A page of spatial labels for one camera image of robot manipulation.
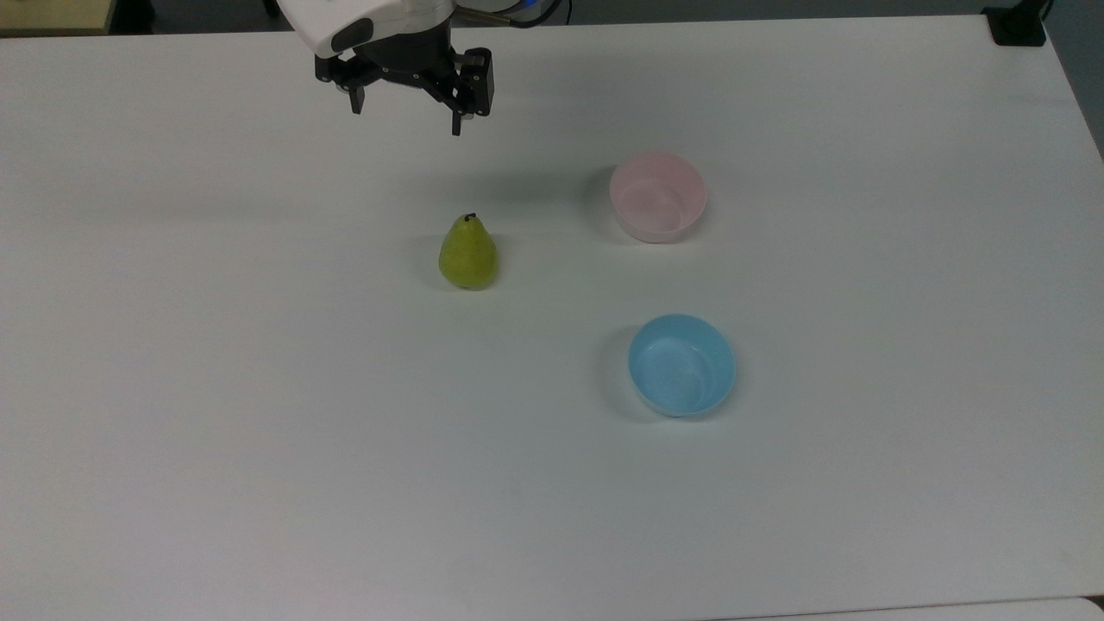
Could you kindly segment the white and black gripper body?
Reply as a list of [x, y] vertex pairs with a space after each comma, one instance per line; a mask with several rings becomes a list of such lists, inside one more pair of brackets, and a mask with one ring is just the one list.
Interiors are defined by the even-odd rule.
[[348, 84], [417, 88], [449, 109], [461, 91], [468, 118], [492, 113], [492, 51], [452, 44], [454, 1], [280, 1], [279, 10], [314, 52], [314, 72], [347, 96]]

